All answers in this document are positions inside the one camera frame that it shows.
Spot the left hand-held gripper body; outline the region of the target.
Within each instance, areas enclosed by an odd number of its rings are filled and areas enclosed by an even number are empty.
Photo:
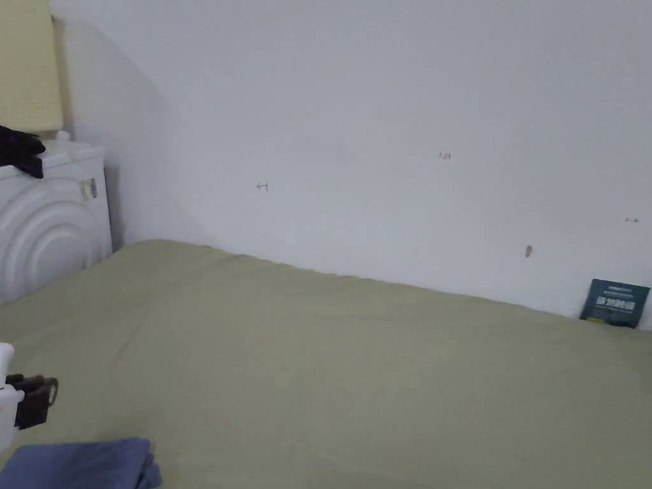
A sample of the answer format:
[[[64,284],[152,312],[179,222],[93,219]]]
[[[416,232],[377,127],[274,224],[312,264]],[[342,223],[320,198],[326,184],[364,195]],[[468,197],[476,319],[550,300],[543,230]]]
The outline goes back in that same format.
[[[1,344],[1,451],[12,444],[16,433],[45,424],[59,390],[57,378],[8,374],[15,349]]]

